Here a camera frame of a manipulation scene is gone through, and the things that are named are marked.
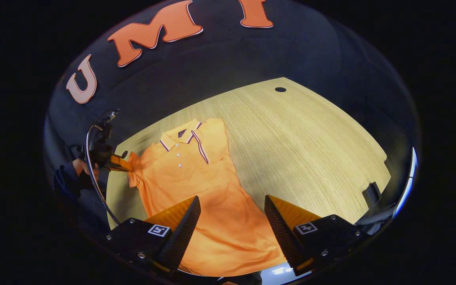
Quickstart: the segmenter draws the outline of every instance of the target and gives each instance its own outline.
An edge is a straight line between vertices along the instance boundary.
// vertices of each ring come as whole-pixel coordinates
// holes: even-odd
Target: person
[[[95,164],[93,173],[98,181],[98,164]],[[82,159],[61,165],[55,170],[53,181],[55,196],[70,222],[90,235],[110,231],[105,207],[92,185],[89,168]]]

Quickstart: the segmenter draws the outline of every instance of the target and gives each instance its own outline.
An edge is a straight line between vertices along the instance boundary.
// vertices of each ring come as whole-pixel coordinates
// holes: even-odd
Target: wooden table
[[[321,217],[335,213],[354,223],[368,209],[362,191],[371,182],[383,190],[390,180],[385,152],[362,126],[286,78],[254,83],[184,108],[122,142],[116,154],[127,150],[141,155],[163,132],[208,118],[224,120],[237,176],[262,210],[270,194]],[[120,222],[147,218],[138,189],[128,186],[127,173],[109,174],[106,195]],[[110,216],[108,221],[114,229]]]

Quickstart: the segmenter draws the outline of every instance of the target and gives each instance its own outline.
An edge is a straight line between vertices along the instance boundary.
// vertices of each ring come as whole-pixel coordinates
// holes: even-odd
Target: person's hand
[[[78,159],[74,160],[73,168],[75,168],[75,172],[78,177],[80,177],[80,174],[82,173],[82,171],[84,171],[87,175],[90,175],[89,168],[87,168],[87,164],[82,159],[78,158]],[[94,173],[94,179],[96,179],[96,181],[98,181],[98,175],[99,175],[100,171],[98,170],[97,163],[94,164],[93,173]]]

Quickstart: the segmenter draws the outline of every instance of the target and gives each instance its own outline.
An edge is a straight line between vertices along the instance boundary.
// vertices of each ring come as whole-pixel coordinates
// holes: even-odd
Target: orange polo shirt
[[[286,262],[265,214],[240,185],[221,119],[192,120],[131,153],[129,185],[150,217],[194,195],[201,215],[179,269],[240,276]]]

